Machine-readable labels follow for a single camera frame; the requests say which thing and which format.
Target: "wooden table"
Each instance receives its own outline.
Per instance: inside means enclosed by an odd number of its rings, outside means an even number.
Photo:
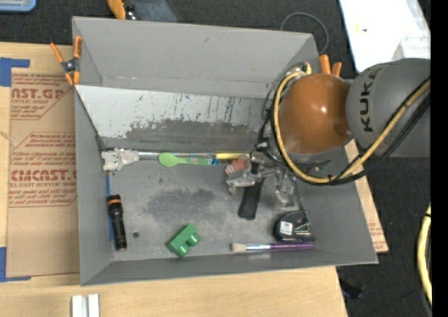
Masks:
[[[10,109],[11,89],[0,87],[0,246],[6,245]],[[355,144],[347,154],[357,155]],[[374,247],[387,251],[367,179],[356,186]],[[71,296],[89,294],[99,294],[103,317],[347,316],[334,267],[89,287],[79,286],[78,274],[37,276],[0,283],[0,316],[70,316]]]

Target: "paintbrush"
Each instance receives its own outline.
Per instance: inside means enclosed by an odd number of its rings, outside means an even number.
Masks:
[[[234,253],[244,251],[266,251],[266,250],[309,250],[314,247],[314,242],[290,242],[278,244],[231,244]]]

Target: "flashlight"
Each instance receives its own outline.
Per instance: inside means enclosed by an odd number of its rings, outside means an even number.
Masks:
[[[123,222],[123,205],[120,195],[109,195],[107,198],[107,211],[112,220],[113,238],[115,247],[119,251],[127,249],[125,224]]]

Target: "yellow object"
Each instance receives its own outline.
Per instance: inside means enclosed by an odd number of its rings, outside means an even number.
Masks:
[[[116,18],[119,20],[126,19],[126,11],[123,6],[123,0],[107,0],[107,5]]]
[[[331,181],[334,181],[336,178],[346,178],[350,174],[352,174],[357,168],[359,168],[372,154],[373,152],[378,148],[378,146],[383,142],[383,140],[387,137],[387,135],[391,132],[391,130],[397,125],[399,119],[403,117],[405,114],[407,108],[411,106],[424,92],[429,90],[431,87],[431,80],[428,79],[408,100],[401,106],[401,108],[397,111],[397,113],[392,117],[390,122],[387,124],[387,126],[383,129],[383,132],[378,136],[377,140],[365,151],[365,153],[359,157],[359,159],[354,160],[348,167],[345,169],[340,176],[330,177],[330,178],[317,178],[315,176],[311,176],[309,174],[306,174],[305,172],[301,171],[295,163],[289,158],[288,152],[286,151],[286,147],[284,145],[284,141],[282,139],[282,135],[280,132],[280,124],[279,124],[279,104],[280,104],[280,98],[283,93],[283,90],[285,86],[294,78],[300,78],[303,76],[306,76],[308,74],[311,74],[311,68],[308,63],[306,63],[308,66],[308,69],[306,72],[299,71],[299,72],[293,72],[289,74],[288,76],[284,77],[283,80],[280,82],[277,91],[274,96],[274,105],[273,105],[273,117],[274,117],[274,133],[276,137],[276,141],[279,145],[279,150],[285,159],[287,165],[290,167],[290,169],[300,178],[302,178],[305,181],[308,181],[310,183],[317,183],[317,184],[327,184]]]
[[[426,247],[428,245],[429,229],[431,228],[431,204],[426,210],[426,215],[421,224],[419,241],[417,243],[417,266],[419,268],[421,283],[429,304],[433,305],[433,284],[429,279],[428,268],[426,267]]]
[[[215,158],[218,160],[235,160],[240,155],[243,155],[243,153],[216,153]]]
[[[50,43],[50,47],[52,48],[57,61],[64,67],[65,78],[72,87],[73,85],[79,84],[79,81],[81,79],[81,75],[76,70],[74,63],[76,62],[76,60],[81,58],[82,44],[83,39],[81,38],[81,36],[77,36],[73,45],[73,59],[71,61],[64,61],[64,58],[62,58],[61,52],[57,49],[56,45],[53,42]]]

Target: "black carpet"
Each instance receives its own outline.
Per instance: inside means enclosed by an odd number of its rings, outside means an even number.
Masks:
[[[328,30],[325,53],[330,61],[342,62],[343,78],[356,76],[338,0],[171,2],[185,22],[195,24],[278,30],[292,12],[314,15]],[[431,26],[431,0],[419,2]],[[30,13],[0,13],[0,41],[71,44],[74,15],[112,17],[106,0],[38,0]],[[291,18],[284,29],[312,33],[318,50],[325,45],[324,31],[308,17]],[[430,172],[427,159],[389,159],[369,174],[390,251],[380,256],[378,265],[339,269],[343,281],[363,286],[361,297],[346,301],[350,317],[424,315],[415,292],[414,256],[421,219],[431,198]]]

